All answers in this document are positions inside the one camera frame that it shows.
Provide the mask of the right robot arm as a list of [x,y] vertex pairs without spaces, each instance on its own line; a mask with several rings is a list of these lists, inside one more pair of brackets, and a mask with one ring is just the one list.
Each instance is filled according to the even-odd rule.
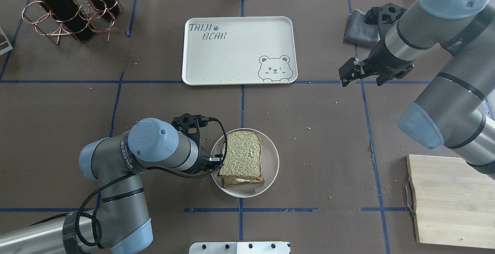
[[490,0],[416,0],[363,61],[339,68],[343,87],[376,76],[377,85],[403,78],[413,62],[439,44],[451,54],[398,127],[423,147],[444,146],[479,173],[494,178],[494,120],[477,108],[494,91],[494,7]]

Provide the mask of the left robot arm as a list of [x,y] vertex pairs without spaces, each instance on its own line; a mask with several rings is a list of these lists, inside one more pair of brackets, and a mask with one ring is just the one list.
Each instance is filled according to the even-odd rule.
[[1,236],[2,254],[137,254],[154,239],[141,175],[161,170],[187,179],[217,171],[225,154],[205,154],[200,129],[219,120],[183,114],[172,123],[145,118],[129,131],[80,152],[79,167],[98,189],[76,211]]

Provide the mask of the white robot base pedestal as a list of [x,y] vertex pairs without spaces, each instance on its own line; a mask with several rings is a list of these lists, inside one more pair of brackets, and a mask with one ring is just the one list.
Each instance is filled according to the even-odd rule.
[[196,242],[191,244],[189,254],[290,254],[289,242]]

